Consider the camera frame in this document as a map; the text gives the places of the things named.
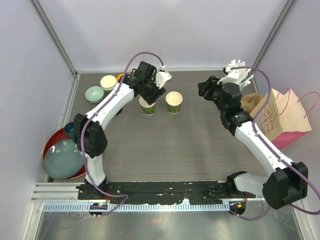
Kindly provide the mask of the green paper cup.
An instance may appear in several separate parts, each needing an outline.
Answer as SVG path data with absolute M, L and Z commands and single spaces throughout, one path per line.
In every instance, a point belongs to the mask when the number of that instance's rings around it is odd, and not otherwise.
M 155 103 L 152 103 L 152 104 L 148 104 L 146 100 L 143 99 L 142 96 L 139 97 L 139 104 L 141 105 L 142 107 L 142 111 L 145 115 L 147 116 L 151 116 L 154 114 L 155 112 L 155 107 L 156 107 L 156 104 Z
M 165 101 L 168 112 L 177 114 L 183 102 L 183 96 L 177 91 L 171 91 L 165 96 Z

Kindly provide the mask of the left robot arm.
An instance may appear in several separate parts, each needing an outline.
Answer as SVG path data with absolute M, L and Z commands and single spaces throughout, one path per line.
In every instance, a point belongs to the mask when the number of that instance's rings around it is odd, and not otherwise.
M 142 61 L 131 73 L 125 72 L 111 93 L 95 108 L 74 117 L 73 140 L 84 160 L 84 184 L 93 198 L 100 200 L 107 192 L 107 177 L 103 169 L 103 153 L 108 145 L 107 125 L 137 96 L 141 96 L 148 105 L 154 104 L 165 93 L 164 86 L 171 78 L 164 66 L 156 69 Z

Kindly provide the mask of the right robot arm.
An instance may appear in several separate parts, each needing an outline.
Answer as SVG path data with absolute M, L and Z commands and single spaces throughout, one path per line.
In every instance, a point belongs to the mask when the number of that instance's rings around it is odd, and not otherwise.
M 261 196 L 275 210 L 304 199 L 308 193 L 307 166 L 293 162 L 261 133 L 241 107 L 240 87 L 230 82 L 219 84 L 218 78 L 210 76 L 197 88 L 200 97 L 216 105 L 224 128 L 251 151 L 267 174 L 260 177 L 246 171 L 233 173 L 227 177 L 226 193 L 233 198 L 243 192 Z

